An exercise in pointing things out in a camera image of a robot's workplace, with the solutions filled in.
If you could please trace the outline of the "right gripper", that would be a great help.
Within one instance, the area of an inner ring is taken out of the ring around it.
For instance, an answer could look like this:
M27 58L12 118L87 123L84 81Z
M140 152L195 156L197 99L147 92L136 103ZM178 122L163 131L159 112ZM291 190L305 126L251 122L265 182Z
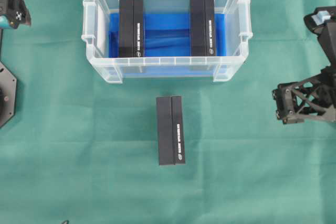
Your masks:
M277 120L335 122L335 73L320 73L298 82L282 83L272 91Z

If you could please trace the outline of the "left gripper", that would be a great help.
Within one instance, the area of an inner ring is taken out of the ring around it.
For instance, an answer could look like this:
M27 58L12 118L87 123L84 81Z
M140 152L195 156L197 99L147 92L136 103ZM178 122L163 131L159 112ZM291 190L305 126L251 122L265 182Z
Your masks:
M19 25L31 26L31 16L24 0L5 0L4 16L0 16L0 29L17 29Z

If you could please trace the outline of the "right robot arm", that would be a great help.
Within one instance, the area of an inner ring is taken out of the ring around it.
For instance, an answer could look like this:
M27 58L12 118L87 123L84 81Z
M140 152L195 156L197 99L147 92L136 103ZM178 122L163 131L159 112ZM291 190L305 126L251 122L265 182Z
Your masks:
M272 91L276 117L283 124L305 120L335 122L335 7L317 7L304 17L306 27L323 49L330 65L310 78L281 83Z

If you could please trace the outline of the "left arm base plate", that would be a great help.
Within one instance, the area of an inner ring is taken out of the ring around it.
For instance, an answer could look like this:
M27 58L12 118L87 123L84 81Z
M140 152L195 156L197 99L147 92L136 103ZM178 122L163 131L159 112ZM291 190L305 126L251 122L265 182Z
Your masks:
M1 62L1 127L15 114L16 77Z

